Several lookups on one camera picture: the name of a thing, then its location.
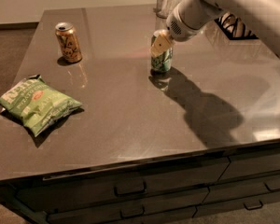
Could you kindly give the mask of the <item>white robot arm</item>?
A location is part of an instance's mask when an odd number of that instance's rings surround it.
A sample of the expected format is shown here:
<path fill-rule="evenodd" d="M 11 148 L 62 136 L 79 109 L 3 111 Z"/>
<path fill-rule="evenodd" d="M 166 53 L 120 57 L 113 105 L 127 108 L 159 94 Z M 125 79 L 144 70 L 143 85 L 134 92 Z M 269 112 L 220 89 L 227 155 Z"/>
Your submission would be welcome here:
<path fill-rule="evenodd" d="M 151 55 L 157 57 L 175 42 L 190 40 L 208 22 L 227 12 L 240 18 L 280 59 L 280 0 L 182 0 L 151 45 Z"/>

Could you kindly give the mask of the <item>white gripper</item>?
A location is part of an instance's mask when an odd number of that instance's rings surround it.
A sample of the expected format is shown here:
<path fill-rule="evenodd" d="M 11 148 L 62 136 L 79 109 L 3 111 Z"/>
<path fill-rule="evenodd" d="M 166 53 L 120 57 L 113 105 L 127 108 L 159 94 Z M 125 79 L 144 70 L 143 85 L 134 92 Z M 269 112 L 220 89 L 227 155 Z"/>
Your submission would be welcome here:
<path fill-rule="evenodd" d="M 167 30 L 160 29 L 153 33 L 150 53 L 152 57 L 162 55 L 176 42 L 185 42 L 210 21 L 220 17 L 224 11 L 204 0 L 182 0 L 166 20 Z"/>

